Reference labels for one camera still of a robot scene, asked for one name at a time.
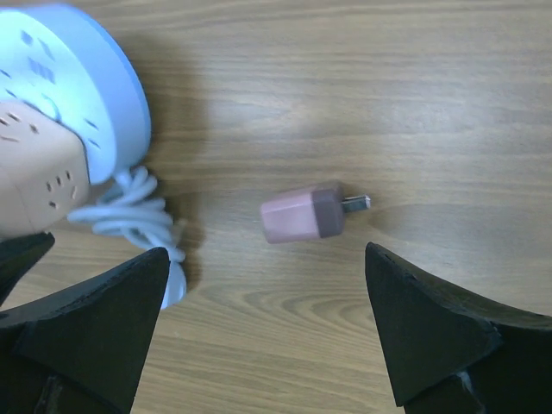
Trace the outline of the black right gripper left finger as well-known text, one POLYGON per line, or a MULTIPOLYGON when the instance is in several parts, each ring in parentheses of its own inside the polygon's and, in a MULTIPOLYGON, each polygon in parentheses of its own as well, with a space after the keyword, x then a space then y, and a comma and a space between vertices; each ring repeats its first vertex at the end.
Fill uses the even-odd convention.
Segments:
POLYGON ((128 413, 164 297, 154 248, 1 314, 3 413, 128 413))

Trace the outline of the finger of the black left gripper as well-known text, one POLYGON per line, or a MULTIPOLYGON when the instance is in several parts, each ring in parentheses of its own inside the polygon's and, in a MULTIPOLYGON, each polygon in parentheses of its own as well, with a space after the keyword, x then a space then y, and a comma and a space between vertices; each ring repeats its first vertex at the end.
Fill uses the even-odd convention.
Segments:
POLYGON ((19 280, 52 248, 51 233, 26 235, 1 242, 1 301, 10 295, 19 280))

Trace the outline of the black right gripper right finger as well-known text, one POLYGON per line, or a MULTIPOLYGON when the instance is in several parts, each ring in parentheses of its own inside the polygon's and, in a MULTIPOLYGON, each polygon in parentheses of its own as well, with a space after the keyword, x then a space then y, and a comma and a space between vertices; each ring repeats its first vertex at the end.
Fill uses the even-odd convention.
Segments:
POLYGON ((485 298, 368 243, 367 292, 407 413, 549 413, 551 318, 485 298))

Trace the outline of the small pink plug adapter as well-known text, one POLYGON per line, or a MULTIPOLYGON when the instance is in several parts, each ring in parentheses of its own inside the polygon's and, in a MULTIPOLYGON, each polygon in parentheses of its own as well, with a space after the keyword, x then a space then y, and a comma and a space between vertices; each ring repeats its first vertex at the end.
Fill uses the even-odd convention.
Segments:
POLYGON ((262 204, 260 215, 267 242, 279 244, 340 235, 348 213, 370 207, 367 194, 347 197, 340 182, 330 181, 282 192, 262 204))

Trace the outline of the white round power strip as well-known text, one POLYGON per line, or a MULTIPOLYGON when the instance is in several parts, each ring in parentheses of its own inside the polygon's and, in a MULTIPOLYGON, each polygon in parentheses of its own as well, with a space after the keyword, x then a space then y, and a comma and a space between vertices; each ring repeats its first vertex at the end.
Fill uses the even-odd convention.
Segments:
POLYGON ((94 185, 147 153, 151 116, 134 68, 111 35, 71 5, 1 10, 1 98, 78 135, 94 185))

